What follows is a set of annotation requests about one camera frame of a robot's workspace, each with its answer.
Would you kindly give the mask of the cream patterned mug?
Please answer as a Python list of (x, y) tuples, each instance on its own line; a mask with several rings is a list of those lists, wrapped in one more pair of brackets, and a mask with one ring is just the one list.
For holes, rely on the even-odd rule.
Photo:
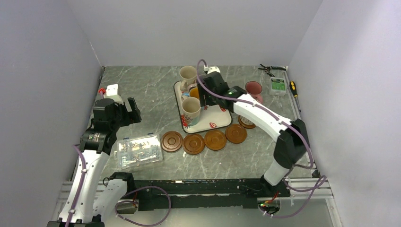
[(200, 120), (200, 100), (195, 97), (188, 97), (182, 101), (183, 119), (187, 126), (194, 126)]

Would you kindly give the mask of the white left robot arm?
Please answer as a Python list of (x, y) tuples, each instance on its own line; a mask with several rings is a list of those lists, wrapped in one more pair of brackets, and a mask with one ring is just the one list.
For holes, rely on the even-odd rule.
[(79, 145), (74, 146), (78, 167), (70, 194), (57, 220), (48, 222), (49, 227), (103, 227), (117, 201), (135, 194), (133, 175), (116, 172), (110, 177), (111, 184), (96, 197), (101, 173), (117, 140), (117, 131), (141, 122), (135, 99), (129, 97), (128, 103), (130, 111), (123, 101), (113, 98), (94, 102), (90, 126), (82, 134)]

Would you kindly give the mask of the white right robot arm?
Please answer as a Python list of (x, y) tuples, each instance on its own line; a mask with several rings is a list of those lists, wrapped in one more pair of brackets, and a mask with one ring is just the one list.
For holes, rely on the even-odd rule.
[(274, 113), (239, 86), (229, 88), (219, 72), (198, 75), (197, 83), (201, 87), (200, 97), (206, 98), (206, 104), (219, 105), (245, 117), (275, 141), (273, 162), (260, 185), (264, 195), (274, 195), (279, 190), (279, 183), (299, 159), (310, 153), (305, 123), (301, 119), (292, 121)]

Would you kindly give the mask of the brown wooden coaster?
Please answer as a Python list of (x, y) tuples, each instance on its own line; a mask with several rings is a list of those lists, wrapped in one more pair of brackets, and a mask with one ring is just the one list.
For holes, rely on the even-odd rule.
[(166, 132), (161, 139), (161, 147), (166, 152), (176, 152), (183, 145), (183, 137), (176, 131)]
[(242, 126), (243, 126), (244, 128), (246, 128), (246, 129), (253, 129), (253, 128), (256, 127), (255, 124), (254, 124), (253, 126), (251, 126), (251, 127), (247, 127), (246, 125), (244, 125), (244, 124), (241, 122), (241, 120), (240, 120), (240, 115), (238, 116), (238, 122), (239, 122), (240, 125), (242, 125)]
[(218, 151), (223, 149), (227, 144), (225, 134), (220, 130), (212, 130), (205, 134), (205, 145), (208, 149)]
[(189, 155), (200, 154), (204, 148), (204, 138), (199, 134), (187, 135), (183, 139), (183, 149)]
[(239, 144), (246, 140), (247, 131), (240, 124), (232, 124), (226, 128), (225, 136), (229, 142)]

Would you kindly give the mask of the white mug orange inside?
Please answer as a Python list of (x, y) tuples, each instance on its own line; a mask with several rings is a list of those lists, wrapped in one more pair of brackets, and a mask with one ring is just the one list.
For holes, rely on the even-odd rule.
[(251, 127), (251, 126), (254, 125), (254, 123), (253, 123), (252, 121), (250, 121), (249, 119), (247, 119), (247, 118), (245, 118), (245, 117), (243, 117), (243, 116), (240, 116), (240, 120), (241, 120), (241, 122), (242, 122), (244, 125), (246, 125), (247, 127)]

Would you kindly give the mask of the pink mug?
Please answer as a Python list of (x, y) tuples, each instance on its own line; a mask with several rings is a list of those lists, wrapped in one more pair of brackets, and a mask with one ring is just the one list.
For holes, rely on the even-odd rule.
[(262, 86), (260, 83), (256, 81), (249, 81), (245, 85), (245, 90), (247, 91), (248, 94), (250, 94), (253, 97), (253, 99), (262, 104), (263, 102), (263, 98), (261, 95)]

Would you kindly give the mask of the clear plastic parts box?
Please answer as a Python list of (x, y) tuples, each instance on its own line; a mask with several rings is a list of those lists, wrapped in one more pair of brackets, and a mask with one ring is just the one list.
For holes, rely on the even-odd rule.
[(118, 141), (115, 155), (118, 166), (122, 169), (163, 160), (159, 136), (153, 133), (132, 139), (124, 138)]

